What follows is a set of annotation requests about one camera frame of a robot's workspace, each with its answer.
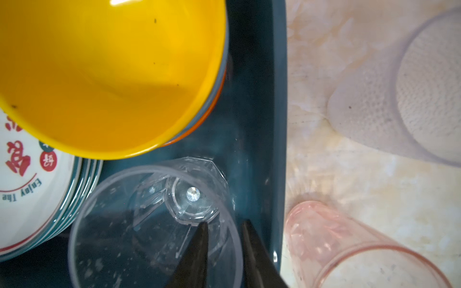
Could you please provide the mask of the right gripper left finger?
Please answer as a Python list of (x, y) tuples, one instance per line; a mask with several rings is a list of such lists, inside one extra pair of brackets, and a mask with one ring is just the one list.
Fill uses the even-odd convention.
[(198, 225), (166, 288), (205, 288), (208, 269), (208, 223)]

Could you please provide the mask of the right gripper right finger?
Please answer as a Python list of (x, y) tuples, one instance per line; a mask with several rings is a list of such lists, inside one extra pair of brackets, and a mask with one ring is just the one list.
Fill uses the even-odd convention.
[(242, 224), (244, 279), (247, 288), (288, 288), (269, 258), (250, 220)]

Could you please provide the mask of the pinkish clear cup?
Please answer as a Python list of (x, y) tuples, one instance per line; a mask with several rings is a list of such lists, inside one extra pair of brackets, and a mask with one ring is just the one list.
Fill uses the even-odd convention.
[(427, 258), (317, 201), (289, 212), (285, 237), (300, 288), (450, 288)]

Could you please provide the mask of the orange plastic bowl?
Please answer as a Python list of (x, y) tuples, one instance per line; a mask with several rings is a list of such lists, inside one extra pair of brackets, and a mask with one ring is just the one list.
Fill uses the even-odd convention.
[(226, 80), (226, 73), (227, 71), (224, 71), (224, 76), (221, 77), (221, 83), (220, 86), (217, 90), (217, 92), (213, 92), (210, 96), (210, 98), (207, 100), (207, 102), (204, 104), (200, 112), (196, 115), (198, 118), (196, 120), (193, 120), (190, 125), (188, 125), (181, 133), (179, 133), (174, 139), (170, 140), (169, 142), (165, 143), (163, 147), (177, 143), (178, 141), (186, 138), (188, 135), (192, 134), (197, 128), (199, 128), (202, 123), (207, 119), (207, 117), (210, 115), (214, 107), (216, 106), (216, 103), (218, 102), (218, 99), (222, 93), (222, 89)]

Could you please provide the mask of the yellow plastic bowl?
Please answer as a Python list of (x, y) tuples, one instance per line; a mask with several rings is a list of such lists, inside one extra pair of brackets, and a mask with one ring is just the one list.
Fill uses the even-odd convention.
[(224, 1), (2, 1), (1, 108), (69, 154), (137, 156), (195, 126), (227, 50)]

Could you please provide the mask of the blue grey plastic bowl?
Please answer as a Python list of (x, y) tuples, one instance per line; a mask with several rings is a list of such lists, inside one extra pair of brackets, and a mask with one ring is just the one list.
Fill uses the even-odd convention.
[(228, 55), (229, 55), (229, 29), (226, 28), (223, 56), (222, 56), (222, 60), (220, 63), (220, 69), (219, 69), (215, 84), (207, 100), (205, 101), (200, 111), (188, 123), (188, 125), (179, 134), (177, 134), (172, 140), (164, 144), (164, 146), (174, 144), (182, 140), (183, 138), (187, 137), (188, 135), (192, 134), (206, 120), (206, 118), (212, 112), (212, 110), (214, 109), (218, 101), (218, 98), (220, 97), (220, 94), (222, 92), (222, 89), (225, 83)]

